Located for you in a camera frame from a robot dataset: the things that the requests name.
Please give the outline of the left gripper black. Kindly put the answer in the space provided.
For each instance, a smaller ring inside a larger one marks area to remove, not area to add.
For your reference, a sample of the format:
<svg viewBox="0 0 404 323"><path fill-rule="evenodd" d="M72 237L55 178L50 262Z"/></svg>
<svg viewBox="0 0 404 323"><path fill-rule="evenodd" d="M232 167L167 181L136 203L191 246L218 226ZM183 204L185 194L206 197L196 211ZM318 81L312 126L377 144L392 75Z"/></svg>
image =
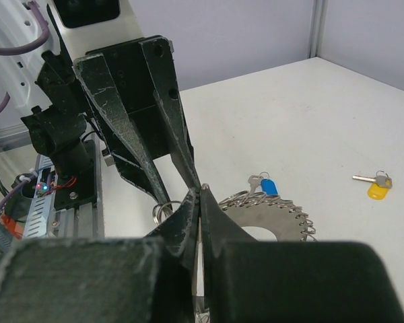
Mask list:
<svg viewBox="0 0 404 323"><path fill-rule="evenodd" d="M74 60L73 69L125 182L168 202L154 165L168 155L188 188L201 187L167 38L155 35L91 50Z"/></svg>

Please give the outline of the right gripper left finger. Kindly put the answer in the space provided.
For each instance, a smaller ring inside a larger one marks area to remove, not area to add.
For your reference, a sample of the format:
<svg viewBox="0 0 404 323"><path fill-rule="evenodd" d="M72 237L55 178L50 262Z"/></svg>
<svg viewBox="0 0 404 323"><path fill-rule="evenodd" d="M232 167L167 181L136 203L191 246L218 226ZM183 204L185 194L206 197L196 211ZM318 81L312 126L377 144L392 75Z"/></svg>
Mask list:
<svg viewBox="0 0 404 323"><path fill-rule="evenodd" d="M0 261L0 322L194 322L199 193L143 238L33 239Z"/></svg>

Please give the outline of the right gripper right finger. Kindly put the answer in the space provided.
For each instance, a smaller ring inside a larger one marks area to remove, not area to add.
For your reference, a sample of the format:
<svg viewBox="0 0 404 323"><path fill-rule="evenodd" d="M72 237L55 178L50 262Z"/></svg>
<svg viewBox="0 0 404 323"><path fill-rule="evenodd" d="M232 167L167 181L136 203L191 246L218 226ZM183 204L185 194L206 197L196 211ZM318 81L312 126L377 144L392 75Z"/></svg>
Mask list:
<svg viewBox="0 0 404 323"><path fill-rule="evenodd" d="M260 242L200 192L212 322L404 322L383 262L357 242Z"/></svg>

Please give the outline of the metal disc with keyrings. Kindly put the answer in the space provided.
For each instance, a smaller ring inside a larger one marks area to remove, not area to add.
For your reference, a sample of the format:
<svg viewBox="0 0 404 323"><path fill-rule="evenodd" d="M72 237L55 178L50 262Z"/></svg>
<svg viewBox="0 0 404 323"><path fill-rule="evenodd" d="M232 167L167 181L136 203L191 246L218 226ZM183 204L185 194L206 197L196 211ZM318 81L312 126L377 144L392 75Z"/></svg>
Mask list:
<svg viewBox="0 0 404 323"><path fill-rule="evenodd" d="M214 322L300 320L292 288L291 304L275 305L281 282L273 252L298 249L315 229L290 200L242 191L216 201L208 188L190 189L175 211L154 207L157 227L148 234L154 248L151 285L143 292L148 322L192 322L198 260L203 262L204 306Z"/></svg>

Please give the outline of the key with blue tag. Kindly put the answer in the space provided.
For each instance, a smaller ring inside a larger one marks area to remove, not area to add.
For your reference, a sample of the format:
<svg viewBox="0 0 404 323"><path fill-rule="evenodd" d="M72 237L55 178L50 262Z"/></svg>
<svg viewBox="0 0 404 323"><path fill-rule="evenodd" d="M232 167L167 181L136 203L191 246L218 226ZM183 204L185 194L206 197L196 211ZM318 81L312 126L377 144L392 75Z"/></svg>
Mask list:
<svg viewBox="0 0 404 323"><path fill-rule="evenodd" d="M276 184L271 179L268 172L261 172L257 175L251 175L248 178L248 183L250 185L250 194L254 194L258 187L260 187L261 191L264 192L266 195L279 194Z"/></svg>

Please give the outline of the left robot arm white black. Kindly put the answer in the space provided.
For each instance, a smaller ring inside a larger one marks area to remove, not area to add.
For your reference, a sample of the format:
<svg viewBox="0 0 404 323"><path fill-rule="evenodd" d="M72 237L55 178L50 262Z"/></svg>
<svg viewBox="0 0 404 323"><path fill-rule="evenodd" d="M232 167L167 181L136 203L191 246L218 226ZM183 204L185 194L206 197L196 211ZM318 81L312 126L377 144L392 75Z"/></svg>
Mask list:
<svg viewBox="0 0 404 323"><path fill-rule="evenodd" d="M48 103L23 117L65 192L94 167L83 144L93 118L121 178L159 203L170 200L155 165L169 155L188 188L200 181L169 39L144 36L129 1L31 1L46 9L52 48L40 51L35 85Z"/></svg>

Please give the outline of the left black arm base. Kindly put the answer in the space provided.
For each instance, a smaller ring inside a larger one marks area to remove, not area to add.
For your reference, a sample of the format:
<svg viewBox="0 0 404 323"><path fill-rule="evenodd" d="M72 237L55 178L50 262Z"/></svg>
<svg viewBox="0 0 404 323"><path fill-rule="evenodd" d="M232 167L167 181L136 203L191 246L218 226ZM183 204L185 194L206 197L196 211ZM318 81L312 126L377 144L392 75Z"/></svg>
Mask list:
<svg viewBox="0 0 404 323"><path fill-rule="evenodd" d="M57 180L48 189L55 195L55 209L95 203L94 142L81 140L87 129L83 114L65 114L55 106L35 106L22 122L36 152L48 157L55 167Z"/></svg>

